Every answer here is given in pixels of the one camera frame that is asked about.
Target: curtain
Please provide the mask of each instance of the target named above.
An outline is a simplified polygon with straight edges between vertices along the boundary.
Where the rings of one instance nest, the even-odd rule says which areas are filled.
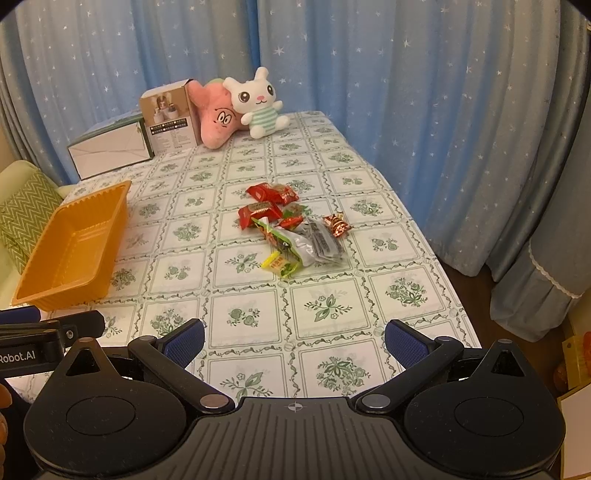
[[[320,109],[436,254],[476,275],[527,181],[552,95],[558,0],[259,0],[285,110]]]
[[[145,90],[191,77],[246,80],[254,72],[241,0],[28,0],[13,22],[18,29],[4,28],[2,43],[20,45],[32,97],[10,97],[39,112],[41,123],[22,136],[32,156],[43,157],[50,149],[41,151],[32,135],[45,130],[56,156],[50,164],[63,169],[53,177],[59,183],[79,179],[68,143],[136,109]],[[5,63],[2,54],[5,74],[26,79],[20,59]]]
[[[563,321],[591,287],[591,98],[548,207],[492,291],[491,319],[530,341]]]
[[[486,263],[499,281],[540,221],[579,126],[589,88],[587,19],[568,1],[561,3],[560,53],[550,109],[538,153],[517,204]]]

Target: stuffed rabbit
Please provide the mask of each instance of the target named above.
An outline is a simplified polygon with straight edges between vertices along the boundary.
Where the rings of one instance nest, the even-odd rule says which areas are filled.
[[[258,67],[254,80],[245,83],[228,77],[224,87],[232,94],[232,106],[237,113],[243,113],[242,125],[249,125],[252,138],[271,135],[276,130],[283,130],[290,123],[287,115],[277,112],[283,108],[282,101],[275,101],[275,89],[267,81],[269,70]]]

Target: human hand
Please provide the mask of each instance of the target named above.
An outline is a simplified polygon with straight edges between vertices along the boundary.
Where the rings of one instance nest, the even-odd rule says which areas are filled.
[[[4,385],[0,385],[0,408],[8,408],[12,405],[12,397],[10,392]],[[4,444],[8,438],[8,425],[4,415],[0,414],[0,480],[4,477],[4,459],[6,453],[4,452]]]

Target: striped shirt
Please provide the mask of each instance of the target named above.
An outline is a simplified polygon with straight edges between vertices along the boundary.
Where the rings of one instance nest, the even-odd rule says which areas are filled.
[[[272,106],[266,106],[252,113],[252,120],[249,126],[252,128],[260,125],[265,129],[266,134],[273,133],[275,131],[275,121],[278,116],[279,114]]]

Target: lace trim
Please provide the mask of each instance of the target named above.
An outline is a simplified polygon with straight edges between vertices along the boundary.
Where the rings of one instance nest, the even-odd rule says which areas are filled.
[[[583,294],[575,295],[574,293],[569,292],[560,283],[558,283],[555,279],[553,279],[552,276],[546,270],[544,270],[544,267],[542,267],[542,265],[540,265],[538,262],[535,261],[534,254],[531,252],[531,238],[530,238],[530,241],[527,243],[527,252],[529,253],[530,260],[534,264],[534,267],[536,268],[536,270],[538,272],[540,272],[546,278],[546,280],[548,280],[553,286],[555,286],[562,293],[564,293],[565,295],[568,295],[570,298],[572,298],[574,300],[579,299],[583,296]]]

